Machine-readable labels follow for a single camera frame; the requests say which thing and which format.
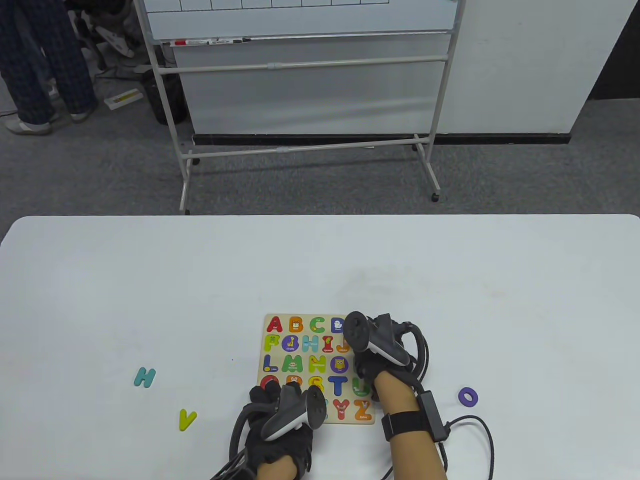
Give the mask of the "person's left hand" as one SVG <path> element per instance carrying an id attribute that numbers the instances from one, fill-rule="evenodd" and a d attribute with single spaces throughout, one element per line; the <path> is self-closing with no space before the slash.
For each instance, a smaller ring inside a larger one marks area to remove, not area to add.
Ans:
<path id="1" fill-rule="evenodd" d="M 297 480 L 311 469 L 313 430 L 326 416 L 322 389 L 302 391 L 297 382 L 277 380 L 249 391 L 242 410 L 249 425 L 243 469 L 256 479 Z"/>

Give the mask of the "person's right hand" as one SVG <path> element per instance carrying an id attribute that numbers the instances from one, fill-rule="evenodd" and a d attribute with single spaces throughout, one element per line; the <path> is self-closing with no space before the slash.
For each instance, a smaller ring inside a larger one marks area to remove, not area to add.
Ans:
<path id="1" fill-rule="evenodd" d="M 409 355 L 409 363 L 405 366 L 396 365 L 371 350 L 357 352 L 354 356 L 355 373 L 370 389 L 373 402 L 380 401 L 375 380 L 382 372 L 391 374 L 394 378 L 405 384 L 405 386 L 408 386 L 416 392 L 418 388 L 418 375 L 416 375 L 414 366 L 417 364 L 418 359 L 411 354 Z"/>

